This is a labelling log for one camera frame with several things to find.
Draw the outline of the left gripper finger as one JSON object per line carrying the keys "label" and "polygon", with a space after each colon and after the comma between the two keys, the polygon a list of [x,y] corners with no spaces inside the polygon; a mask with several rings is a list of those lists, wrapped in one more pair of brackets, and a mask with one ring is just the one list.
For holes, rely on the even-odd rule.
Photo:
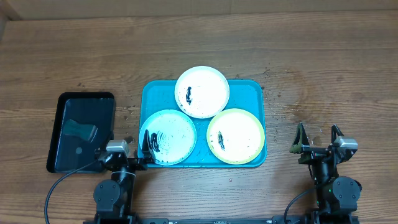
{"label": "left gripper finger", "polygon": [[146,164],[154,164],[155,163],[154,153],[151,148],[150,136],[149,136],[148,130],[145,130],[145,132],[144,132],[144,139],[142,142],[141,151],[144,156],[144,161]]}
{"label": "left gripper finger", "polygon": [[105,138],[105,140],[103,141],[103,143],[100,145],[100,151],[105,151],[106,150],[106,146],[107,144],[110,142],[110,140],[113,140],[113,132],[110,132],[107,137]]}

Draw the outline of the pink speckled plate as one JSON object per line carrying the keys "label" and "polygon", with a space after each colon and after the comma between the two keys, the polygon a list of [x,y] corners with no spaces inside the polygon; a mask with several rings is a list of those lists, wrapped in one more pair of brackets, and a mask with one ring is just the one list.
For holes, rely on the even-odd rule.
{"label": "pink speckled plate", "polygon": [[226,107],[229,84],[217,69],[196,66],[183,72],[175,84],[177,106],[193,118],[211,118]]}

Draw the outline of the green scrub sponge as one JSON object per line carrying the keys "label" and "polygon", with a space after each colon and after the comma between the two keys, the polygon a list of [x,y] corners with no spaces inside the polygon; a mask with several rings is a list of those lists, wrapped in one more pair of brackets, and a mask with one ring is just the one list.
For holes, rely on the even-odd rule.
{"label": "green scrub sponge", "polygon": [[97,127],[94,124],[81,124],[75,120],[68,119],[63,125],[62,131],[64,135],[91,142],[96,135]]}

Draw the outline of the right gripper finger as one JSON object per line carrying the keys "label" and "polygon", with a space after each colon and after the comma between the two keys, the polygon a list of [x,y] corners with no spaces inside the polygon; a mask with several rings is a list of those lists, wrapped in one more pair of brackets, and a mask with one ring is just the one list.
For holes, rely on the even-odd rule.
{"label": "right gripper finger", "polygon": [[331,127],[331,143],[333,143],[339,136],[344,136],[344,134],[341,132],[339,127],[336,124],[334,124]]}
{"label": "right gripper finger", "polygon": [[294,142],[289,150],[293,154],[301,154],[310,147],[307,134],[305,132],[303,123],[297,125],[297,132]]}

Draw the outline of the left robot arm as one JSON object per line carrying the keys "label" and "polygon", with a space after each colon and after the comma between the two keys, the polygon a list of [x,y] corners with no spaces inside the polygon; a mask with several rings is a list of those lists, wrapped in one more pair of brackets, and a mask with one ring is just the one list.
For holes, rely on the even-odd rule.
{"label": "left robot arm", "polygon": [[144,132],[143,158],[129,158],[129,146],[125,140],[107,141],[95,152],[95,158],[111,178],[100,182],[93,193],[96,202],[94,223],[138,224],[143,221],[131,210],[134,181],[137,171],[148,169],[154,161],[149,144],[149,132]]}

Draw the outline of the light blue speckled plate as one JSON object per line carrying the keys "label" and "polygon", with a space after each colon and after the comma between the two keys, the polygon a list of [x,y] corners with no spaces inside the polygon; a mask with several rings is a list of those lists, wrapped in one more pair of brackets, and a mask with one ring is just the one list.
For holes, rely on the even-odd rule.
{"label": "light blue speckled plate", "polygon": [[155,163],[172,166],[183,162],[193,152],[197,131],[193,121],[177,110],[161,110],[150,115],[139,132],[138,156],[144,158],[141,147],[145,130],[149,131]]}

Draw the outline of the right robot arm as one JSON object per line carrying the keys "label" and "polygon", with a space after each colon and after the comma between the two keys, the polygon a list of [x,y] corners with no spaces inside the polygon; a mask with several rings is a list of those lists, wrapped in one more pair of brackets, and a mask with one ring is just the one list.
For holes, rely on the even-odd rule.
{"label": "right robot arm", "polygon": [[[331,127],[331,143],[327,147],[310,146],[302,123],[297,125],[295,140],[290,153],[299,154],[299,164],[308,166],[314,186],[295,198],[287,205],[284,223],[358,223],[358,217],[352,213],[358,209],[358,200],[362,186],[351,177],[340,176],[337,165],[349,161],[358,151],[358,143],[346,137],[337,125]],[[316,193],[317,206],[296,221],[288,217],[290,207],[300,198]]]}

